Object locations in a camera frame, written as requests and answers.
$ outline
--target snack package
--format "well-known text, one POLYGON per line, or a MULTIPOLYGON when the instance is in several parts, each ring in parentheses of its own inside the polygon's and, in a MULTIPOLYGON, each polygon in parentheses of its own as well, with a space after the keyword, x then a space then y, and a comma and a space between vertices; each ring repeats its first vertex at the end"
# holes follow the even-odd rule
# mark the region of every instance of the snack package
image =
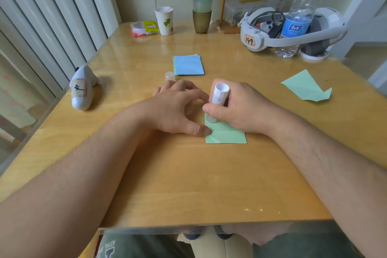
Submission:
POLYGON ((130 26, 132 27, 133 37, 160 34, 160 30, 155 21, 138 21, 130 24, 130 26))

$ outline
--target stack of blue paper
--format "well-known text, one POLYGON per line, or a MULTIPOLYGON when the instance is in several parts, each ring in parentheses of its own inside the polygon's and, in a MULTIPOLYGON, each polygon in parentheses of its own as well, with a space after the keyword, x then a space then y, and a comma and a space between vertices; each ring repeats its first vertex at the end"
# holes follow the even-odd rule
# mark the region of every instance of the stack of blue paper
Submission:
POLYGON ((176 76, 204 75, 202 61, 197 54, 173 57, 173 71, 176 76))

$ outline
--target bottle label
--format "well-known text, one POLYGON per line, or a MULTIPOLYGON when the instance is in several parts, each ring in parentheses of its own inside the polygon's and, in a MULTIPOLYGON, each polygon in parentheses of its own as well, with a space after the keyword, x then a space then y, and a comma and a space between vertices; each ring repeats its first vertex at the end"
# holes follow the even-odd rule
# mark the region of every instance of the bottle label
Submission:
POLYGON ((298 21, 286 19, 281 35, 286 38, 293 38, 305 35, 310 25, 311 19, 302 17, 298 21))

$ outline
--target blue paper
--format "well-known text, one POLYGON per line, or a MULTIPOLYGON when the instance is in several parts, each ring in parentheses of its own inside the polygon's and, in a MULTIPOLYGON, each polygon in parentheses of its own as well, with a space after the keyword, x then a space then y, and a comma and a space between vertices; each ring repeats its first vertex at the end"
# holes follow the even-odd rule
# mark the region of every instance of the blue paper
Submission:
POLYGON ((288 87, 289 90, 302 100, 326 100, 329 99, 332 92, 332 88, 323 92, 307 70, 303 70, 297 75, 283 81, 281 84, 288 87))
POLYGON ((176 76, 204 75, 202 61, 197 54, 173 57, 173 71, 176 76))

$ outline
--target number label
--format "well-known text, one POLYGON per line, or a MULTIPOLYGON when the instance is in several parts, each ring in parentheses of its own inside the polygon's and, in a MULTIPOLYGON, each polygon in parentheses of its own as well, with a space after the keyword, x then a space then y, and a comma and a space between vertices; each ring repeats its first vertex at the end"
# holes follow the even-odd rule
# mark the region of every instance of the number label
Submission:
POLYGON ((254 37, 251 37, 251 36, 245 34, 245 35, 244 35, 244 40, 246 41, 246 43, 247 43, 248 45, 251 45, 251 46, 253 46, 253 47, 255 46, 255 40, 254 40, 254 37))

